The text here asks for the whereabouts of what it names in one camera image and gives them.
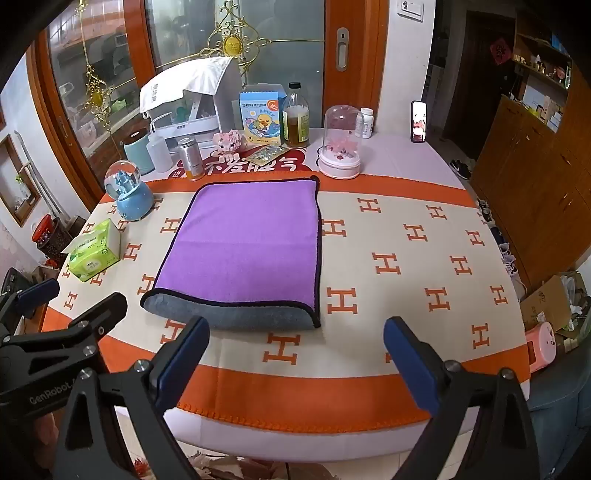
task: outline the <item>orange border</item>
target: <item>orange border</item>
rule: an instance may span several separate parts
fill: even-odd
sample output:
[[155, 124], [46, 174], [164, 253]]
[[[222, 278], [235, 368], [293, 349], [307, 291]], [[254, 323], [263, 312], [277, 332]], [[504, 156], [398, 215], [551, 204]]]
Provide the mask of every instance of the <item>orange border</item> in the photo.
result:
[[[67, 327], [70, 318], [47, 309], [43, 331]], [[100, 341], [110, 371], [127, 370], [154, 354], [115, 338]], [[527, 347], [463, 363], [467, 370], [496, 374], [511, 367], [520, 382], [530, 377]], [[199, 365], [178, 404], [183, 410], [238, 425], [297, 433], [365, 432], [428, 418], [400, 375], [355, 378], [297, 378], [236, 372]]]
[[[218, 183], [221, 181], [303, 179], [310, 178], [312, 175], [316, 175], [320, 179], [321, 192], [347, 192], [370, 196], [385, 195], [476, 208], [474, 200], [472, 200], [470, 194], [466, 190], [426, 181], [399, 179], [396, 177], [384, 177], [380, 175], [362, 174], [352, 180], [343, 181], [331, 179], [319, 172], [269, 171], [233, 173], [230, 176], [205, 176], [196, 181], [191, 181], [189, 179], [154, 180], [149, 181], [148, 184], [154, 193], [196, 192], [203, 185], [207, 185], [208, 183]], [[100, 200], [100, 203], [109, 202], [113, 202], [113, 199], [108, 195], [105, 195]]]

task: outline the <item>metal can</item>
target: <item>metal can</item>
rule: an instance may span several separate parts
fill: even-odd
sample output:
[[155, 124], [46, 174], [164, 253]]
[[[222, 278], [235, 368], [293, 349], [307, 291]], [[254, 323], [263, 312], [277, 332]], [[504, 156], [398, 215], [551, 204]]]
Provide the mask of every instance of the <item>metal can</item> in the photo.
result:
[[195, 137], [184, 137], [178, 141], [178, 153], [189, 180], [197, 180], [205, 175], [201, 152]]

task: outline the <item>smartphone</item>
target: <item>smartphone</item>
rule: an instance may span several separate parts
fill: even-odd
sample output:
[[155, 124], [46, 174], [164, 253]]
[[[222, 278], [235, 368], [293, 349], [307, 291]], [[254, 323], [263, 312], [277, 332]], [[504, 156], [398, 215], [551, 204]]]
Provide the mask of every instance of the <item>smartphone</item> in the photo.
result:
[[410, 141], [422, 143], [427, 134], [427, 104], [425, 102], [411, 102], [410, 111]]

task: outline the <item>green tissue package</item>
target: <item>green tissue package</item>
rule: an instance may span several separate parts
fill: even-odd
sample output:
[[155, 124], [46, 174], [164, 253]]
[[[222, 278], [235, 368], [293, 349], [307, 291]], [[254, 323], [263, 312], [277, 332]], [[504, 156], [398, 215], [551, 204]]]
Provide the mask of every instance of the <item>green tissue package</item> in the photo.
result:
[[109, 219], [93, 231], [71, 241], [63, 254], [68, 254], [68, 270], [83, 282], [90, 280], [120, 260], [121, 232]]

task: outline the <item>rubber duck box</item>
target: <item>rubber duck box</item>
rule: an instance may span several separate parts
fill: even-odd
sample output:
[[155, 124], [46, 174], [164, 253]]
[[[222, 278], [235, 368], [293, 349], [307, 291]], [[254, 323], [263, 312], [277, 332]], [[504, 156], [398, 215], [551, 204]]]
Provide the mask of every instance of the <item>rubber duck box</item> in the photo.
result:
[[240, 94], [240, 110], [244, 135], [248, 142], [275, 145], [283, 143], [280, 119], [286, 96], [281, 85], [259, 83], [246, 86]]

